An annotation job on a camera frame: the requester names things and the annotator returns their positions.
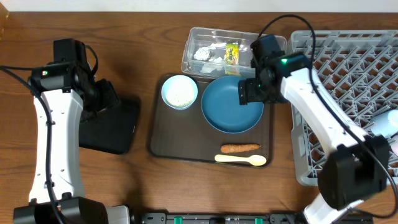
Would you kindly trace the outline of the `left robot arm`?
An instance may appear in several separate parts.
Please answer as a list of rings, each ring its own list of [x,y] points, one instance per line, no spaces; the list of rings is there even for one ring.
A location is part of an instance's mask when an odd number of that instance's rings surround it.
[[[90,200],[80,174],[80,148],[129,151],[136,105],[121,102],[96,67],[57,62],[34,68],[26,85],[37,115],[37,160],[29,203],[14,209],[14,223],[130,223],[126,205]]]

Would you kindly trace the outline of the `clear plastic bin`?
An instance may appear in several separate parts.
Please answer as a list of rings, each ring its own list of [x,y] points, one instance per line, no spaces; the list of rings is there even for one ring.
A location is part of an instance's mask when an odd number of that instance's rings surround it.
[[[194,27],[182,58],[182,72],[202,77],[255,77],[250,45],[258,35],[234,30]]]

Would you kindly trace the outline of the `dark blue plate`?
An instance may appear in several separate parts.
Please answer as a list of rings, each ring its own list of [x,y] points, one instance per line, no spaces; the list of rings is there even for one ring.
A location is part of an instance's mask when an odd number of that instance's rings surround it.
[[[225,76],[212,81],[201,97],[201,110],[206,121],[215,129],[228,133],[243,133],[261,119],[264,104],[239,104],[238,83],[242,78]]]

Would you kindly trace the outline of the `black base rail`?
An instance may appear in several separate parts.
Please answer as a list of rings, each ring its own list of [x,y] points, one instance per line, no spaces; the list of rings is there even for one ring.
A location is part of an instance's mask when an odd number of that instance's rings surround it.
[[[145,213],[131,219],[135,224],[305,224],[308,221],[300,213],[242,214],[182,214]]]

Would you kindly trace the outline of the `light blue rice bowl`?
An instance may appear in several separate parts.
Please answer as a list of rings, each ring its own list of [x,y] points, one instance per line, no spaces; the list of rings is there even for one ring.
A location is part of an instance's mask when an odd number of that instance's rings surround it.
[[[197,99],[198,87],[192,78],[174,75],[166,79],[160,94],[167,106],[175,110],[185,110]]]

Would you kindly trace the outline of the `dark brown serving tray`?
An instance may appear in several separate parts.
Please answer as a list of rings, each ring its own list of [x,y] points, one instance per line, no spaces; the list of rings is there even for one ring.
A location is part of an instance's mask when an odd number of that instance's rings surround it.
[[[274,105],[264,105],[259,122],[251,129],[229,134],[212,127],[201,110],[201,97],[205,88],[214,80],[193,77],[198,87],[198,97],[185,110],[175,110],[161,97],[163,84],[171,78],[163,76],[156,86],[152,123],[147,140],[148,151],[155,157],[179,159],[214,164],[215,156],[221,154],[224,144],[258,144],[259,149],[234,156],[249,157],[261,155],[267,159],[260,168],[269,166],[274,156]]]

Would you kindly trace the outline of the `white tissue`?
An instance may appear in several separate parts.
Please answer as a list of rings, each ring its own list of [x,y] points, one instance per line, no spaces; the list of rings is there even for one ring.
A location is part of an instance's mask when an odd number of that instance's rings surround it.
[[[211,57],[211,49],[209,47],[199,47],[193,55],[195,60],[207,61]]]
[[[210,46],[208,46],[211,49],[211,57],[207,60],[209,64],[204,64],[202,66],[202,73],[211,73],[214,70],[221,71],[223,69],[225,64],[224,58],[221,56],[217,57],[215,55],[215,50],[221,50],[222,47],[225,46],[225,43],[211,44]]]

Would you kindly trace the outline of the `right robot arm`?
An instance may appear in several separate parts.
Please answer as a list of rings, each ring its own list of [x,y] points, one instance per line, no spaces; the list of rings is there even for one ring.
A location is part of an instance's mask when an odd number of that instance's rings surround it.
[[[319,195],[303,211],[307,223],[334,223],[394,181],[387,171],[387,139],[354,123],[320,83],[301,52],[253,53],[255,77],[238,83],[239,102],[290,102],[319,140],[326,162]]]

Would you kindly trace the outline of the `yellow snack wrapper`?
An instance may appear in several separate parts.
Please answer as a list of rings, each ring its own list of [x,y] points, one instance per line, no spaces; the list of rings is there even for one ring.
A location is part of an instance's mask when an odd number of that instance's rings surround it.
[[[238,43],[226,44],[226,50],[224,55],[224,61],[226,64],[225,72],[227,75],[239,75],[239,45]]]

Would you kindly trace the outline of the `black plastic tray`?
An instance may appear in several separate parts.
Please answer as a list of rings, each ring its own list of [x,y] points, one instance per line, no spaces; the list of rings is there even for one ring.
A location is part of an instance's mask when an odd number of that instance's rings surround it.
[[[140,114],[141,101],[120,99],[110,109],[80,123],[79,146],[110,154],[129,152]]]

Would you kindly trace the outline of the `light blue cup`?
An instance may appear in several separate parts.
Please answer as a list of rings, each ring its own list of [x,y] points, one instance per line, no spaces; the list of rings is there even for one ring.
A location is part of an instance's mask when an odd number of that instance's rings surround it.
[[[390,110],[383,114],[379,114],[371,120],[374,124],[371,132],[378,136],[390,138],[397,133],[397,110]]]

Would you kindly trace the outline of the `cream plastic spoon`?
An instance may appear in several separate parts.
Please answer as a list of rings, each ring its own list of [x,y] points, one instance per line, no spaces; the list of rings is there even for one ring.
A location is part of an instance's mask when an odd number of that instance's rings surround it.
[[[264,156],[252,155],[249,157],[229,156],[223,154],[217,154],[215,156],[216,162],[247,162],[252,166],[262,166],[267,162]]]

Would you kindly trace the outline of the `pink cup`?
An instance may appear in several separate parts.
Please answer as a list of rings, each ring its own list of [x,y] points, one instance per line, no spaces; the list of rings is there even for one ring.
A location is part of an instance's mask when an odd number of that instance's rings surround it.
[[[391,142],[391,150],[392,152],[398,156],[398,139],[394,138]]]

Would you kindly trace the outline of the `orange carrot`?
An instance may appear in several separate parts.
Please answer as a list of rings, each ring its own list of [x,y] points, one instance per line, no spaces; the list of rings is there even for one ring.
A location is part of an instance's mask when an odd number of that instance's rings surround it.
[[[258,144],[225,144],[221,146],[221,152],[225,154],[248,152],[259,149]]]

